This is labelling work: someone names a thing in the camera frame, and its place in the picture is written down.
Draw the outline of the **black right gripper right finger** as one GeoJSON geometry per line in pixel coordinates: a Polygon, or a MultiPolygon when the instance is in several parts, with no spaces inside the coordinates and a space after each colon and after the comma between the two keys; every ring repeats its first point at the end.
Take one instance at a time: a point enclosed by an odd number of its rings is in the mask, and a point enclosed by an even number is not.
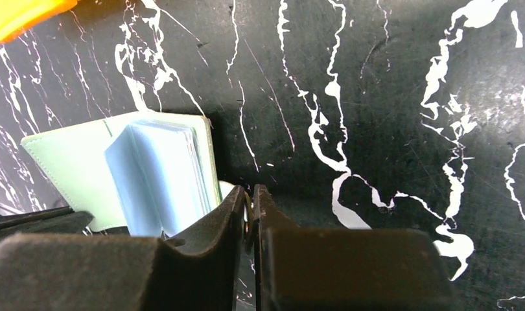
{"type": "Polygon", "coordinates": [[[250,214],[257,310],[454,310],[430,237],[411,229],[300,227],[256,185],[250,214]]]}

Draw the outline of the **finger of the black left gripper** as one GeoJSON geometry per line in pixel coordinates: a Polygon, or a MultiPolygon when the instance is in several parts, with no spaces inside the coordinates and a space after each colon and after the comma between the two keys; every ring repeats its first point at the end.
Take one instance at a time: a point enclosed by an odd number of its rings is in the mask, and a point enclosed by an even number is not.
{"type": "Polygon", "coordinates": [[[70,207],[0,216],[0,241],[16,233],[79,234],[92,220],[91,213],[70,207]]]}

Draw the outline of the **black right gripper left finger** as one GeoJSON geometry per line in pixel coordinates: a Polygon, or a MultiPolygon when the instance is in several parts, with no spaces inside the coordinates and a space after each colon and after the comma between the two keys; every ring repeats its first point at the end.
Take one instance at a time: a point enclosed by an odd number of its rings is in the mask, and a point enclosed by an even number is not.
{"type": "Polygon", "coordinates": [[[17,233],[0,241],[0,310],[231,310],[244,189],[169,240],[17,233]]]}

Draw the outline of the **green card holder wallet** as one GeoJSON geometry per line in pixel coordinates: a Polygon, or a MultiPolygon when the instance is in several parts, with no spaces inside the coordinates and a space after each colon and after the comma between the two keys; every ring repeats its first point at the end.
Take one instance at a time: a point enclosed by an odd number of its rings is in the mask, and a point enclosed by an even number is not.
{"type": "Polygon", "coordinates": [[[137,111],[24,137],[22,147],[90,228],[174,236],[214,210],[232,185],[216,174],[210,122],[137,111]]]}

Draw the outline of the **orange three-compartment bin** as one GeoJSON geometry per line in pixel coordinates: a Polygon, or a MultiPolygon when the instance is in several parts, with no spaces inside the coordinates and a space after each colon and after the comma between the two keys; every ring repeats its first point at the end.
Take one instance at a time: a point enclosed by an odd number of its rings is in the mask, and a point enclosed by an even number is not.
{"type": "Polygon", "coordinates": [[[78,0],[0,0],[0,44],[77,4],[78,0]]]}

